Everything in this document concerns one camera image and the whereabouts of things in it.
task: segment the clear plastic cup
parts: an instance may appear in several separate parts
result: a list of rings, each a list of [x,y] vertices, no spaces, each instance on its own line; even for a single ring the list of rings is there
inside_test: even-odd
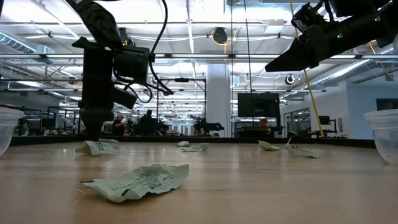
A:
[[[398,110],[375,111],[364,114],[373,132],[380,156],[398,166]]]
[[[10,145],[12,134],[18,124],[18,119],[23,117],[23,111],[0,107],[0,156]]]

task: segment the yellow pole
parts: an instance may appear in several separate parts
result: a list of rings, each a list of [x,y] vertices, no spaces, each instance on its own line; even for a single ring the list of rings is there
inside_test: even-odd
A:
[[[294,17],[293,2],[292,2],[292,0],[290,0],[290,10],[292,11],[292,17]],[[296,32],[296,38],[299,38],[299,33],[297,32],[297,28],[295,28],[295,32]],[[304,69],[304,76],[305,76],[305,81],[307,82],[307,85],[308,85],[308,90],[310,90],[310,95],[311,95],[311,99],[312,99],[312,105],[313,105],[313,108],[314,108],[314,110],[315,110],[315,114],[317,115],[317,120],[318,120],[318,125],[319,125],[319,131],[321,132],[321,137],[324,137],[324,135],[323,135],[323,129],[322,129],[322,125],[321,125],[321,121],[319,120],[319,114],[318,114],[317,104],[315,103],[315,99],[314,99],[313,94],[312,94],[311,84],[310,84],[310,80],[308,79],[308,75],[307,75],[306,69]]]

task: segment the desk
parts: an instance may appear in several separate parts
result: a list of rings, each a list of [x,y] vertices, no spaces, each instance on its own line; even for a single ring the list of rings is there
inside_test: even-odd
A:
[[[337,131],[331,131],[331,130],[323,130],[323,135],[327,138],[328,137],[328,133],[332,133],[332,134],[337,134]],[[308,132],[309,135],[316,135],[317,138],[319,138],[321,136],[321,132],[320,131],[311,131]]]
[[[0,156],[1,223],[383,223],[398,220],[398,167],[375,149],[305,145],[321,159],[257,144],[121,143],[117,157],[75,154],[76,143],[10,147]],[[153,163],[190,165],[177,190],[112,203],[79,184]]]

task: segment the person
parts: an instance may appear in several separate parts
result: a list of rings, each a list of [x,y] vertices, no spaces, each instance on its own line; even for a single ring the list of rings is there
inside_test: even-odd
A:
[[[126,124],[122,123],[123,115],[119,114],[116,120],[113,121],[112,134],[115,136],[123,136]]]
[[[129,134],[132,133],[132,120],[129,118],[129,120],[127,121],[127,131],[129,132]]]
[[[152,110],[147,110],[147,114],[145,114],[139,120],[139,126],[143,135],[150,135],[154,133],[154,120],[152,119]]]

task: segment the glass wall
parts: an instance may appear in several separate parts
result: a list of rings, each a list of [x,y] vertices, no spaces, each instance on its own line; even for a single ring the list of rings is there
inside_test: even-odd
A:
[[[305,70],[290,69],[301,59],[296,57],[285,61],[278,71],[267,71],[266,66],[295,39],[290,4],[253,1],[245,8],[243,2],[171,1],[169,23],[154,49],[155,76],[150,69],[147,74],[152,98],[147,88],[131,85],[135,92],[128,91],[139,99],[132,108],[115,103],[114,120],[104,123],[102,133],[114,134],[119,116],[127,136],[286,138],[293,132],[306,138],[320,138],[323,133],[329,138],[372,139],[363,114],[396,108],[396,41],[379,47],[372,40]],[[25,54],[7,42],[0,45],[0,104],[25,106],[31,126],[28,135],[85,130],[78,108],[83,50],[72,43],[76,36],[89,41],[95,38],[61,4],[48,2],[47,7],[54,15],[62,14],[57,9],[71,13],[61,18],[67,30],[51,16],[45,21],[38,17],[40,8],[27,13],[22,4],[12,1],[6,1],[0,20],[0,31],[10,42],[34,51]],[[136,47],[152,50],[164,20],[162,13],[152,10],[162,5],[157,1],[146,2],[145,7],[139,2],[129,4],[126,12],[115,4],[104,7],[113,13],[119,27],[126,28]],[[293,11],[303,5],[294,1]],[[141,10],[132,15],[127,9],[134,7]],[[324,7],[318,13],[330,19]],[[173,95],[156,90],[156,76]],[[116,83],[115,87],[125,86]]]

